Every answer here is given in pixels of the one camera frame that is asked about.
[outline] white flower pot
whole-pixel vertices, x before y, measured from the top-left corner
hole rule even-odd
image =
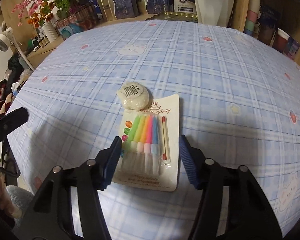
[[[234,0],[194,0],[198,22],[226,27]]]
[[[53,27],[52,22],[48,22],[45,25],[42,26],[42,30],[45,35],[47,35],[47,38],[50,42],[55,41],[58,38],[58,33]]]

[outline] blue plaid tablecloth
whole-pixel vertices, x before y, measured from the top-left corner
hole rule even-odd
[[[51,168],[68,169],[109,147],[127,81],[154,98],[180,96],[180,131],[222,165],[247,165],[285,235],[300,217],[300,67],[233,29],[146,21],[75,34],[26,82],[10,111],[29,121],[8,136],[32,191]],[[181,163],[174,192],[112,183],[99,192],[112,239],[187,239],[201,192]],[[78,225],[75,201],[74,223]]]

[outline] bear face print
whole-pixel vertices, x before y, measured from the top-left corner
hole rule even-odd
[[[287,186],[285,186],[279,195],[279,211],[284,211],[289,204],[292,202],[294,195],[298,190],[298,178],[295,173],[293,173],[290,177],[290,182]]]
[[[146,51],[147,46],[141,45],[136,46],[133,44],[125,45],[118,51],[118,54],[121,56],[139,56]]]

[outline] clothing pile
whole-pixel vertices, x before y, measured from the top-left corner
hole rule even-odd
[[[19,54],[14,54],[8,61],[8,69],[12,70],[8,80],[4,79],[0,82],[0,118],[5,115],[12,104],[12,89],[13,83],[18,82],[21,73],[24,71],[19,63]]]

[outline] birthday candle package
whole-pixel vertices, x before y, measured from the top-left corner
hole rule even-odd
[[[113,182],[174,191],[178,177],[179,96],[154,100],[143,110],[125,109],[119,129],[122,155]]]

